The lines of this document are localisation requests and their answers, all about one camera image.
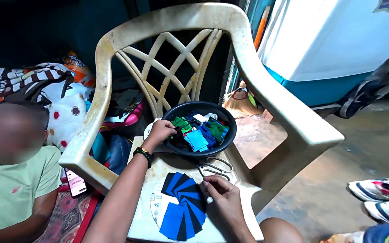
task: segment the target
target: concrete floor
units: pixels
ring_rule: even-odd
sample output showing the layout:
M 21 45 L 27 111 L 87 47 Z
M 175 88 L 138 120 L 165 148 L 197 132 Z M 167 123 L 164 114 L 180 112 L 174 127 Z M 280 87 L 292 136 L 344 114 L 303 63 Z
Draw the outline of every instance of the concrete floor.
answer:
M 346 191 L 346 184 L 389 177 L 389 102 L 372 104 L 351 119 L 330 115 L 326 120 L 345 141 L 301 171 L 257 215 L 258 222 L 269 217 L 285 219 L 306 242 L 313 243 L 374 225 L 360 210 L 361 202 Z M 237 124 L 235 144 L 249 167 L 286 137 L 280 125 L 268 124 L 262 117 L 237 119 Z

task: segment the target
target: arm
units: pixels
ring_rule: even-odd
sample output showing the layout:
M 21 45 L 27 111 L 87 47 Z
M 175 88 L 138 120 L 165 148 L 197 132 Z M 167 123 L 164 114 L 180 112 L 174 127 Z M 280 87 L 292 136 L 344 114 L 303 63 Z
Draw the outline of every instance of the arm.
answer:
M 202 184 L 211 196 L 222 218 L 229 224 L 237 242 L 256 243 L 242 213 L 240 189 L 219 175 L 204 177 Z
M 0 242 L 33 242 L 45 231 L 57 200 L 57 190 L 37 197 L 32 207 L 32 215 L 25 221 L 0 229 Z
M 153 152 L 160 142 L 176 134 L 173 128 L 170 121 L 156 121 L 142 147 Z M 147 169 L 147 159 L 142 154 L 136 154 L 107 193 L 83 243 L 125 242 Z

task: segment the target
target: sneaker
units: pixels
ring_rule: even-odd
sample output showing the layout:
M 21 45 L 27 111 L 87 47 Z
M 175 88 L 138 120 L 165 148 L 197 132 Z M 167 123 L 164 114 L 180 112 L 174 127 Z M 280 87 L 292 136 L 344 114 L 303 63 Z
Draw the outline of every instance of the sneaker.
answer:
M 389 179 L 350 182 L 346 189 L 362 201 L 389 201 Z
M 378 223 L 389 223 L 389 202 L 364 202 L 363 212 Z

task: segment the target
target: chair armrest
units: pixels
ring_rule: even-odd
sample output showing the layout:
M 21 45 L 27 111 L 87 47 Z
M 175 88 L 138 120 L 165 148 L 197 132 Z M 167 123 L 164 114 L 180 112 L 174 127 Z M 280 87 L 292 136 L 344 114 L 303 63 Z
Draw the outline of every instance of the chair armrest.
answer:
M 110 190 L 118 175 L 91 158 L 89 150 L 109 107 L 112 91 L 110 60 L 114 53 L 109 42 L 99 41 L 95 53 L 95 64 L 96 69 L 101 71 L 97 72 L 93 102 L 84 122 L 59 160 L 62 167 L 78 174 L 104 195 Z
M 241 76 L 287 132 L 286 140 L 251 169 L 262 188 L 252 198 L 257 214 L 294 176 L 344 136 L 273 79 L 258 58 L 249 31 L 231 37 Z

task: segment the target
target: patterned rug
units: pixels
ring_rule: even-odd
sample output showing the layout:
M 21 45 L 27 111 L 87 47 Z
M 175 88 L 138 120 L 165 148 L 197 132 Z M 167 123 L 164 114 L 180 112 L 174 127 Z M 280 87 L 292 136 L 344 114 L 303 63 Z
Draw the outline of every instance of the patterned rug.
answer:
M 58 193 L 55 209 L 46 231 L 34 242 L 36 243 L 76 243 L 82 241 L 91 216 L 86 217 L 93 193 L 72 198 L 69 192 Z

